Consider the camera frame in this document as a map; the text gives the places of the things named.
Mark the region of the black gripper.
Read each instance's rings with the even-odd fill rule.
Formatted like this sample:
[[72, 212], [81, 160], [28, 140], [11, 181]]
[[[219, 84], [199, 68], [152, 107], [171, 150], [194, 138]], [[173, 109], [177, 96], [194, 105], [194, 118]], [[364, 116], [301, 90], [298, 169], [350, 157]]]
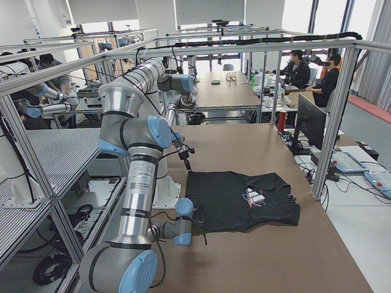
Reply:
[[178, 153], [178, 156], [180, 158], [180, 160], [184, 161], [185, 162], [185, 166], [186, 166], [186, 169], [191, 171], [191, 165], [188, 161], [188, 158], [189, 158], [189, 153], [188, 153], [188, 150], [182, 150]]
[[194, 207], [193, 211], [193, 220], [195, 222], [195, 225], [198, 227], [198, 229], [202, 232], [202, 236], [204, 239], [205, 246], [208, 245], [208, 240], [207, 240], [207, 233], [205, 233], [204, 229], [204, 215], [205, 215], [205, 206], [204, 204], [197, 204]]

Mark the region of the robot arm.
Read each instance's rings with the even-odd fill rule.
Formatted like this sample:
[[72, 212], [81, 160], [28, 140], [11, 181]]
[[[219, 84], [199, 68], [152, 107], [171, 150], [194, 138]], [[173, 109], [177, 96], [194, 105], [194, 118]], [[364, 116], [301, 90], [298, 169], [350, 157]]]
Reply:
[[158, 169], [165, 150], [175, 147], [184, 161], [193, 153], [184, 135], [174, 132], [158, 110], [158, 91], [191, 93], [190, 76], [169, 74], [161, 57], [154, 57], [102, 85], [104, 100], [99, 149], [128, 157], [126, 192], [115, 238], [91, 248], [83, 257], [79, 274], [83, 284], [95, 292], [146, 292], [156, 275], [160, 259], [152, 245], [170, 239], [189, 245], [194, 205], [180, 198], [175, 187], [159, 195], [174, 199], [176, 218], [152, 219], [157, 196]]
[[[165, 74], [158, 80], [158, 89], [162, 92], [174, 91], [169, 98], [166, 110], [166, 120], [169, 126], [174, 122], [174, 116], [180, 109], [193, 108], [196, 98], [192, 94], [194, 90], [194, 76], [187, 74]], [[185, 135], [171, 130], [172, 144], [180, 160], [185, 163], [188, 171], [191, 171], [189, 154], [194, 154], [195, 150], [185, 144]]]

